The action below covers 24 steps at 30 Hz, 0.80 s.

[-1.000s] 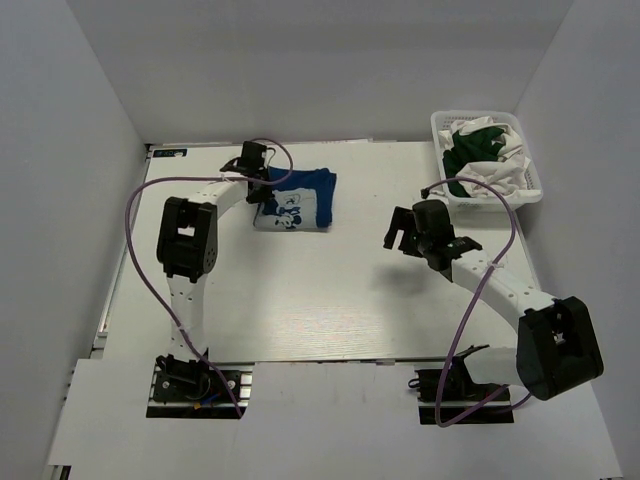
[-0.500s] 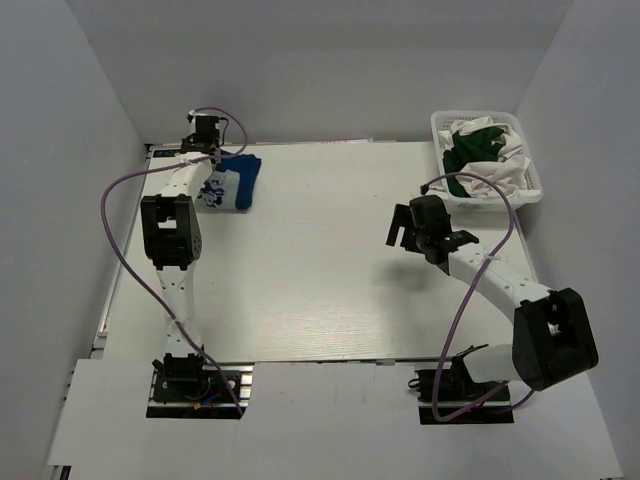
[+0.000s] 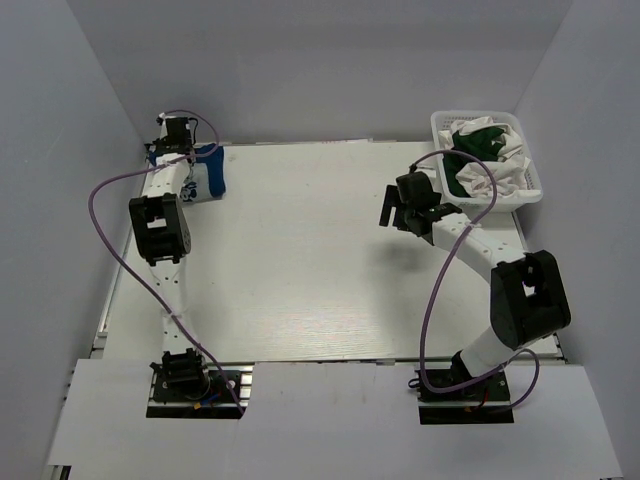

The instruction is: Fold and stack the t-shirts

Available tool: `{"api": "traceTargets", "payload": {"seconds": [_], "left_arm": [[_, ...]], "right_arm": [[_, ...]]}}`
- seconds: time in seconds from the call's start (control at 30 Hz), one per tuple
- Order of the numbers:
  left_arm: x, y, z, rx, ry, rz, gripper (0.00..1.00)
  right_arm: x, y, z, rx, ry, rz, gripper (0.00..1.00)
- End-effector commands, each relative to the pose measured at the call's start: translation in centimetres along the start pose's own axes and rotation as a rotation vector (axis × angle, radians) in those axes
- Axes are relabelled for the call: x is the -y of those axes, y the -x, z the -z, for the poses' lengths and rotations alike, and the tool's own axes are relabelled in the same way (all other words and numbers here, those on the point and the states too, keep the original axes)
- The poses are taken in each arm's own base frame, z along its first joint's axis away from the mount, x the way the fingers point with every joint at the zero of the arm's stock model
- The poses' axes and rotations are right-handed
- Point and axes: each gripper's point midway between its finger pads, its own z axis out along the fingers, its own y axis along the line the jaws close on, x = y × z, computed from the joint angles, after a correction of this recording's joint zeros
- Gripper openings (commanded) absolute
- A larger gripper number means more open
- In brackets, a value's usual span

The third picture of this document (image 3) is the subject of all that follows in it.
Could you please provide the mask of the blue t shirt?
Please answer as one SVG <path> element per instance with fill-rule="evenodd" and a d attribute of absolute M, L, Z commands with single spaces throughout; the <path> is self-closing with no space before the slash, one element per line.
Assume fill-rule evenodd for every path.
<path fill-rule="evenodd" d="M 195 149 L 154 148 L 148 157 L 153 167 L 165 168 L 147 175 L 143 190 L 146 197 L 170 193 L 189 205 L 222 198 L 226 192 L 224 149 L 215 143 Z"/>

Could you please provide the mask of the dark green t shirt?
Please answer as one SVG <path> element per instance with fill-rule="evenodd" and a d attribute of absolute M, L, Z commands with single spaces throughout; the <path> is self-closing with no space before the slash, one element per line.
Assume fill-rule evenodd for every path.
<path fill-rule="evenodd" d="M 467 134 L 456 131 L 452 134 L 452 143 L 451 150 L 463 151 L 483 162 L 496 162 L 499 160 L 500 150 L 505 145 L 504 129 L 488 126 Z M 447 185 L 449 191 L 456 197 L 469 198 L 466 190 L 456 179 L 456 175 L 468 163 L 469 160 L 466 157 L 458 155 L 447 154 L 443 157 Z"/>

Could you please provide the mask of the white t shirt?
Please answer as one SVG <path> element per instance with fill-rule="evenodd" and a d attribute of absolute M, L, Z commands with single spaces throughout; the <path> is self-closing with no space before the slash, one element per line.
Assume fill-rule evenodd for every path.
<path fill-rule="evenodd" d="M 484 128 L 478 127 L 478 125 L 474 126 L 474 131 Z M 482 164 L 491 172 L 491 175 L 495 180 L 498 196 L 509 195 L 519 188 L 518 185 L 513 185 L 512 180 L 509 178 L 502 179 L 501 186 L 499 186 L 499 174 L 493 173 L 490 170 L 491 167 L 497 167 L 499 161 L 506 160 L 509 153 L 513 154 L 515 150 L 519 148 L 516 137 L 507 132 L 506 127 L 502 128 L 504 129 L 505 145 L 499 152 L 499 160 L 496 162 L 483 162 L 481 160 Z M 489 175 L 480 164 L 474 161 L 469 160 L 469 163 L 456 175 L 456 179 L 466 190 L 469 198 L 486 198 L 490 200 L 493 197 L 493 184 Z"/>

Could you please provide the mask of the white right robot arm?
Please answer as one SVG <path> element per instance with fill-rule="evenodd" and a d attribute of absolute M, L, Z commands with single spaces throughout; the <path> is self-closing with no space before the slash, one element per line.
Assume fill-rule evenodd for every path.
<path fill-rule="evenodd" d="M 444 203 L 429 177 L 414 171 L 387 186 L 379 224 L 414 234 L 458 259 L 489 285 L 489 327 L 451 361 L 450 386 L 472 399 L 517 354 L 571 322 L 569 302 L 556 258 L 546 250 L 526 252 L 487 233 L 461 208 Z"/>

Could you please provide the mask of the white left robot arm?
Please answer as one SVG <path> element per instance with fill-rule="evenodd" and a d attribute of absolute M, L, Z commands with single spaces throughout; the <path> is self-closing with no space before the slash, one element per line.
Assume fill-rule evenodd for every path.
<path fill-rule="evenodd" d="M 211 374 L 198 348 L 182 333 L 191 325 L 186 293 L 186 255 L 191 235 L 182 209 L 181 191 L 191 173 L 194 144 L 187 117 L 162 113 L 159 137 L 149 150 L 156 169 L 148 174 L 140 197 L 129 201 L 139 255 L 153 279 L 156 293 L 168 304 L 162 309 L 162 359 L 152 365 L 160 385 L 189 399 L 205 396 Z"/>

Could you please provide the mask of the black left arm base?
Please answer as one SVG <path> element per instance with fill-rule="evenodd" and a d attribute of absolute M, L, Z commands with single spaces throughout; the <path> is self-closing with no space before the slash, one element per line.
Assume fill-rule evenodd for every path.
<path fill-rule="evenodd" d="M 189 348 L 181 354 L 166 352 L 150 368 L 148 418 L 237 420 L 248 407 L 251 366 L 232 365 L 219 370 Z"/>

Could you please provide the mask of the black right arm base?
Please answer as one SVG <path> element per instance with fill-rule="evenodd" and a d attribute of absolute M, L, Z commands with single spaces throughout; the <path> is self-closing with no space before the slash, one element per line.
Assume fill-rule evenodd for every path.
<path fill-rule="evenodd" d="M 428 390 L 418 374 L 408 381 L 417 394 L 421 425 L 512 424 L 510 390 L 504 372 L 466 389 L 437 394 Z"/>

